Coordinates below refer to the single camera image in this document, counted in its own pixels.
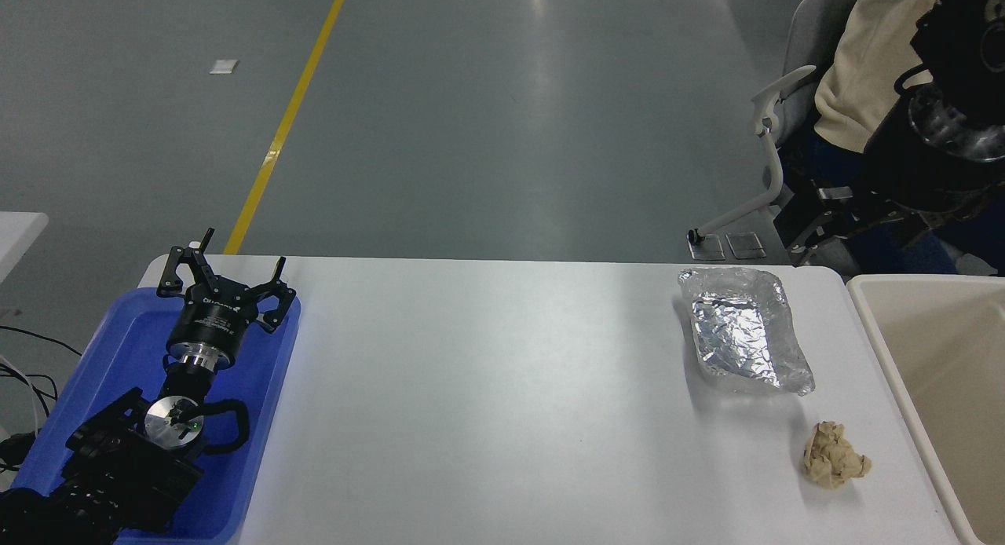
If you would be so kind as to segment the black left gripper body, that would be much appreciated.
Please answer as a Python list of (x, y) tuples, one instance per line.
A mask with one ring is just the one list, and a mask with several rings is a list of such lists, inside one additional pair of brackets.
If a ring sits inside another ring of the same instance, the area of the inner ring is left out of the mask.
[(166, 352), (177, 361), (207, 357), (214, 368), (233, 366), (248, 327), (258, 317), (258, 302), (249, 291), (248, 285), (230, 279), (190, 285)]

